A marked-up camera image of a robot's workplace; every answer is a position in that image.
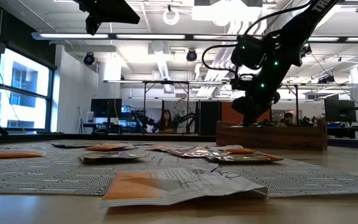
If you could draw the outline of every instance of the black and white mat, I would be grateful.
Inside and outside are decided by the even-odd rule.
[[[82,164],[84,149],[59,149],[50,143],[15,144],[0,149],[38,149],[44,157],[0,159],[0,194],[104,195],[116,171],[167,169],[187,164],[203,166],[206,159],[183,159],[145,146],[132,150],[147,153],[135,163]],[[304,195],[358,194],[358,176],[313,164],[284,159],[275,164],[221,165],[260,185],[267,186],[270,197]]]

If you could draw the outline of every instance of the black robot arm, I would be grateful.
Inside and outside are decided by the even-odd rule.
[[[233,90],[244,90],[246,95],[235,99],[232,107],[244,115],[244,126],[250,125],[273,103],[280,99],[277,89],[291,65],[300,67],[303,50],[319,21],[340,0],[311,0],[303,12],[299,13],[280,30],[267,34],[262,40],[248,35],[238,38],[231,61],[236,68],[246,67],[258,70],[251,75],[251,81],[235,74],[231,80]]]

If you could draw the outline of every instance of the dark hair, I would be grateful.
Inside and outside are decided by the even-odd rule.
[[[165,126],[164,114],[165,114],[166,112],[169,114],[168,126]],[[173,127],[173,121],[172,121],[171,111],[169,111],[169,110],[163,110],[163,111],[162,111],[160,121],[158,122],[158,128],[159,128],[160,131],[164,131],[165,128],[174,128],[174,127]]]
[[[293,117],[293,114],[290,112],[285,113],[284,118],[291,118]]]

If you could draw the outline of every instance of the wooden table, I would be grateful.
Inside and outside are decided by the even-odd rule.
[[[328,147],[326,152],[261,151],[358,175],[358,149]],[[100,209],[99,203],[100,197],[90,196],[0,195],[0,223],[358,223],[358,196],[269,200],[208,197],[169,207],[110,209]]]

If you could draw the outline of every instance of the wooden box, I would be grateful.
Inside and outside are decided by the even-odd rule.
[[[326,125],[321,120],[317,127],[232,127],[218,121],[216,144],[238,144],[243,147],[324,151],[327,149]]]

